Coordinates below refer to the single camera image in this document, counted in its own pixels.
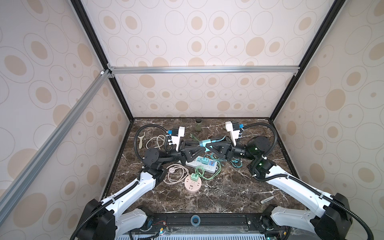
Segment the teal charger plug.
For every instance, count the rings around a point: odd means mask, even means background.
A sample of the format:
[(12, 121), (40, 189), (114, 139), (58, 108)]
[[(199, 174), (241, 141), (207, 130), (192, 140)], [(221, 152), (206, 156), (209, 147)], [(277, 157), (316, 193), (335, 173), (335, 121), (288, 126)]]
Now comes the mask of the teal charger plug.
[(210, 139), (208, 139), (208, 140), (202, 140), (202, 141), (200, 141), (199, 142), (199, 145), (201, 146), (201, 147), (205, 147), (207, 144), (210, 144), (212, 141), (210, 140)]
[(206, 158), (206, 157), (203, 157), (202, 160), (201, 160), (201, 162), (202, 162), (202, 164), (204, 164), (204, 165), (208, 165), (209, 162), (210, 162), (210, 160), (209, 160), (208, 158)]

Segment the green charger plug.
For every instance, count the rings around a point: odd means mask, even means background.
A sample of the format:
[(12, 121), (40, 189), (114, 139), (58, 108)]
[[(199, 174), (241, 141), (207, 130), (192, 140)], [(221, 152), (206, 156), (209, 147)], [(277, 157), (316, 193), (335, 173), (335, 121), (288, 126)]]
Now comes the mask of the green charger plug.
[(199, 180), (199, 178), (200, 178), (199, 175), (196, 174), (196, 173), (191, 174), (190, 177), (191, 177), (191, 180), (195, 181), (195, 182), (197, 182)]

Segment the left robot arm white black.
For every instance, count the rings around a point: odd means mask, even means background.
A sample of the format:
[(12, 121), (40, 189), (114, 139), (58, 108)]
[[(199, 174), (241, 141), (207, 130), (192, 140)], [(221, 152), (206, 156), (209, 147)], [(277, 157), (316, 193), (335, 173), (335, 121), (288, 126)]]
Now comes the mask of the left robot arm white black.
[(148, 148), (144, 156), (140, 156), (138, 148), (134, 148), (135, 154), (144, 164), (142, 171), (117, 193), (101, 201), (89, 201), (70, 237), (72, 240), (113, 240), (132, 229), (141, 228), (147, 223), (148, 214), (141, 209), (128, 214), (125, 211), (141, 196), (163, 182), (167, 170), (162, 165), (177, 162), (185, 165), (206, 150), (199, 142), (182, 140), (185, 135), (184, 127), (167, 131), (161, 126), (150, 124), (140, 130), (149, 127), (165, 132), (164, 149)]

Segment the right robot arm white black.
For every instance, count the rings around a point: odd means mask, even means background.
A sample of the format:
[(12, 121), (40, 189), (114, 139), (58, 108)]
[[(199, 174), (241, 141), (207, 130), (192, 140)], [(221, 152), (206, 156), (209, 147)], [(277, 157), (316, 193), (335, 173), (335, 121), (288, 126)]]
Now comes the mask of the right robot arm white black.
[[(246, 145), (236, 142), (242, 133), (252, 127), (263, 126), (270, 129), (274, 140), (267, 137), (254, 137)], [(217, 140), (203, 140), (200, 146), (212, 152), (220, 159), (231, 161), (232, 158), (248, 159), (251, 176), (259, 182), (273, 185), (297, 201), (301, 202), (310, 213), (299, 210), (271, 207), (264, 217), (265, 225), (270, 222), (278, 226), (293, 227), (315, 233), (322, 240), (343, 240), (347, 236), (353, 221), (357, 221), (366, 231), (369, 240), (374, 239), (370, 227), (354, 212), (351, 211), (348, 199), (341, 195), (331, 195), (321, 191), (287, 173), (268, 155), (278, 143), (276, 129), (267, 123), (242, 125), (226, 122), (226, 130), (230, 137)]]

